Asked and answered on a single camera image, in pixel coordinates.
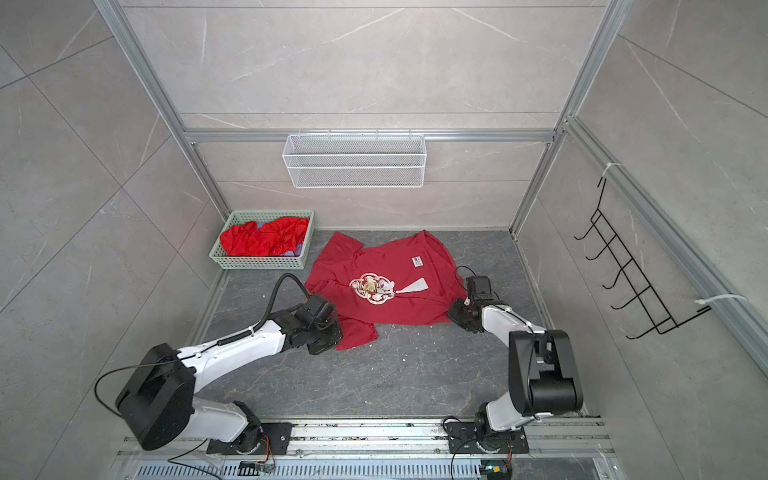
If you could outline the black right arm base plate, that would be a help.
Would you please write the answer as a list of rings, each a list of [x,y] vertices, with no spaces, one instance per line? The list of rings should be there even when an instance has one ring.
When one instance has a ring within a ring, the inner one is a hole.
[[[527,454],[529,445],[523,429],[495,432],[482,430],[474,422],[448,417],[441,422],[451,454]]]

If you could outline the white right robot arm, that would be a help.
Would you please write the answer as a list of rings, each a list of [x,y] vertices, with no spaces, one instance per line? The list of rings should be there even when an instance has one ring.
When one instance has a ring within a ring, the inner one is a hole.
[[[479,408],[480,437],[582,409],[583,390],[565,331],[536,325],[507,305],[470,299],[455,301],[448,318],[466,331],[490,333],[508,348],[507,392]]]

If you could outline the dark red printed t-shirt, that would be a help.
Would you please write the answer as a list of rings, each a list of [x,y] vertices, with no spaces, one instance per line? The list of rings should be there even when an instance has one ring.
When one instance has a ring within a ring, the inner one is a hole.
[[[446,323],[453,303],[467,298],[452,255],[426,231],[379,247],[336,232],[305,287],[336,306],[339,351],[376,341],[378,325]]]

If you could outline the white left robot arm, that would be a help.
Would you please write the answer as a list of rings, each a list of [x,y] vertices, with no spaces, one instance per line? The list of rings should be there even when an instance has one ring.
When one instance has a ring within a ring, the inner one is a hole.
[[[343,338],[336,318],[306,324],[291,315],[203,344],[150,349],[115,400],[118,414],[145,451],[184,435],[217,441],[239,454],[255,451],[262,422],[243,402],[220,403],[197,394],[213,381],[262,358],[305,347],[318,355]]]

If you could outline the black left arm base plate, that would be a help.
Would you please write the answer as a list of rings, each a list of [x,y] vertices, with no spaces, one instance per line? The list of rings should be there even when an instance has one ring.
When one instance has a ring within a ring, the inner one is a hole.
[[[221,455],[285,455],[291,440],[293,425],[288,422],[262,423],[259,430],[242,434],[235,442],[211,440],[207,454]]]

